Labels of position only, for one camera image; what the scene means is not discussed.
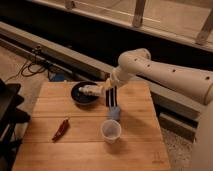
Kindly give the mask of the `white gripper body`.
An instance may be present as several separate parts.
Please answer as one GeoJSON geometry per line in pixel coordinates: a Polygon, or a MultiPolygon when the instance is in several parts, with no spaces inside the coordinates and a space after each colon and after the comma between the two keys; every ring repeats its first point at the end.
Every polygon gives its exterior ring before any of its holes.
{"type": "Polygon", "coordinates": [[[107,86],[109,89],[114,87],[122,87],[131,78],[131,75],[124,71],[120,66],[114,68],[107,79],[107,86]]]}

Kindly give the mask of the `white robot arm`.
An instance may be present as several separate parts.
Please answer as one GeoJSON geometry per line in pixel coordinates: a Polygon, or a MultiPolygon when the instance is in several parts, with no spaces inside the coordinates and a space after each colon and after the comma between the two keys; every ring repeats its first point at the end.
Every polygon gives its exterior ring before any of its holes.
{"type": "Polygon", "coordinates": [[[123,86],[136,75],[206,106],[199,119],[188,171],[213,171],[213,71],[155,62],[147,49],[139,48],[119,56],[109,85],[123,86]]]}

